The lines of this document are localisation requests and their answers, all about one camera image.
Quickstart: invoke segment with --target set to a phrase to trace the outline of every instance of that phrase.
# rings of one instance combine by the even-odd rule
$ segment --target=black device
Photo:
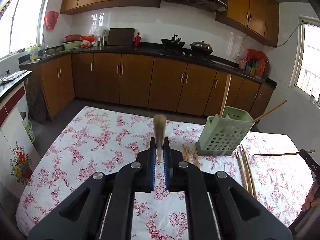
[[[313,193],[315,195],[314,199],[319,198],[320,167],[305,150],[302,149],[299,154],[316,176]],[[295,221],[289,226],[289,229],[296,240],[320,239],[320,207],[310,207],[305,212],[300,212]]]
[[[291,231],[227,173],[203,172],[185,162],[180,151],[170,148],[168,137],[163,153],[167,190],[185,192],[189,239],[292,239]],[[153,190],[155,166],[151,138],[150,148],[119,172],[94,173],[33,227],[28,239],[131,239],[135,192]]]

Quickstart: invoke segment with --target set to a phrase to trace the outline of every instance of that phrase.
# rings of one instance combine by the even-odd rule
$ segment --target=cloth
[[[12,80],[15,80],[17,77],[23,75],[25,72],[27,72],[27,70],[21,70],[21,71],[17,71],[7,77],[2,77],[0,79],[0,86],[3,85],[3,84],[6,84]]]
[[[203,125],[167,121],[170,147],[182,151],[198,140]],[[135,160],[154,136],[152,118],[84,107],[52,144],[30,178],[16,212],[18,228],[30,229],[97,171],[105,174]],[[253,154],[297,152],[287,135],[249,132],[241,142],[252,169],[258,201],[289,226],[300,212],[313,179],[300,156]],[[235,154],[199,157],[201,170],[227,172],[242,185]],[[156,166],[155,189],[136,193],[132,239],[188,239],[183,192],[165,190],[163,167]]]

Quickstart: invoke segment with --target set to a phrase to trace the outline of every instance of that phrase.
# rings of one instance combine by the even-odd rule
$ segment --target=countertop
[[[9,93],[21,84],[27,77],[31,75],[32,71],[27,71],[23,75],[19,76],[15,80],[0,86],[0,103],[6,98]]]
[[[242,70],[238,68],[237,63],[231,62],[229,60],[226,60],[217,56],[213,56],[213,55],[208,55],[208,56],[197,55],[191,49],[182,48],[179,51],[171,50],[171,49],[167,49],[162,44],[148,43],[148,42],[142,42],[139,47],[97,46],[97,47],[90,47],[87,49],[79,48],[79,49],[74,49],[72,51],[67,51],[67,52],[62,52],[55,55],[46,56],[36,61],[27,60],[21,63],[20,67],[22,67],[23,65],[41,64],[41,63],[62,57],[64,55],[73,54],[73,53],[124,53],[124,54],[139,54],[139,55],[145,55],[145,56],[169,58],[169,59],[174,59],[174,60],[179,60],[179,61],[184,61],[188,63],[193,63],[196,65],[209,67],[212,69],[222,70],[231,74],[235,74],[235,75],[247,78],[249,80],[255,81],[260,84],[268,85],[273,89],[275,89],[277,85],[276,82],[274,82],[269,78],[259,79],[259,78],[253,78],[253,77],[247,76]]]

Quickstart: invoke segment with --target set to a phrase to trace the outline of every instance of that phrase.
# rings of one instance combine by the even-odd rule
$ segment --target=white tablecloth
[[[203,125],[168,121],[170,147],[193,146]],[[148,149],[152,118],[84,107],[52,144],[29,180],[16,213],[18,228],[30,229],[96,171],[105,174],[133,162]],[[299,155],[252,156],[297,152],[287,135],[249,132],[241,142],[249,158],[258,200],[289,226],[300,212],[313,179]],[[224,170],[242,185],[235,155],[199,157],[201,170]],[[163,168],[156,167],[151,194],[136,193],[132,239],[188,239],[184,193],[165,190]]]

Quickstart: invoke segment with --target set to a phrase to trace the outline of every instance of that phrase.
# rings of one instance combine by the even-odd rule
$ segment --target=silver screw
[[[141,164],[138,162],[131,163],[131,168],[133,168],[133,169],[138,169],[140,167],[141,167]]]
[[[220,179],[225,179],[227,177],[227,174],[224,171],[218,171],[217,176]]]
[[[189,167],[189,164],[187,162],[179,162],[179,167],[180,168],[187,168],[187,167]]]
[[[102,179],[103,173],[102,172],[96,172],[92,176],[94,179]]]

